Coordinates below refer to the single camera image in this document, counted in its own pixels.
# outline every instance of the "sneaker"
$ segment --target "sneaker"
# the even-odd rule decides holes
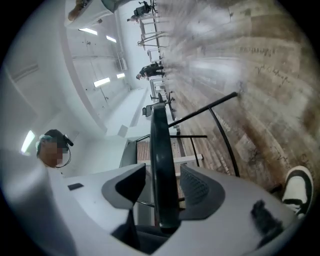
[[[314,194],[314,183],[310,171],[304,166],[292,168],[285,179],[282,202],[300,219],[310,209]]]

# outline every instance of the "fluorescent light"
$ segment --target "fluorescent light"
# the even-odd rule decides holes
[[[105,83],[108,83],[108,82],[110,82],[110,78],[109,77],[101,79],[101,80],[98,80],[98,81],[94,82],[94,87],[101,86],[101,85],[103,85]]]
[[[106,39],[108,39],[108,40],[110,40],[110,41],[112,41],[112,42],[117,42],[117,40],[116,39],[114,39],[114,38],[112,38],[112,37],[110,37],[110,36],[105,36],[106,37]]]
[[[25,153],[31,144],[31,142],[34,140],[35,134],[30,130],[28,134],[26,135],[24,142],[22,144],[21,152]]]
[[[117,74],[116,77],[117,78],[124,78],[125,77],[125,73]]]
[[[94,31],[94,30],[92,30],[92,29],[90,29],[90,28],[81,28],[81,29],[79,29],[79,30],[81,30],[81,31],[84,31],[84,32],[88,32],[88,33],[91,33],[91,34],[94,34],[94,35],[98,35],[98,32],[97,31]]]

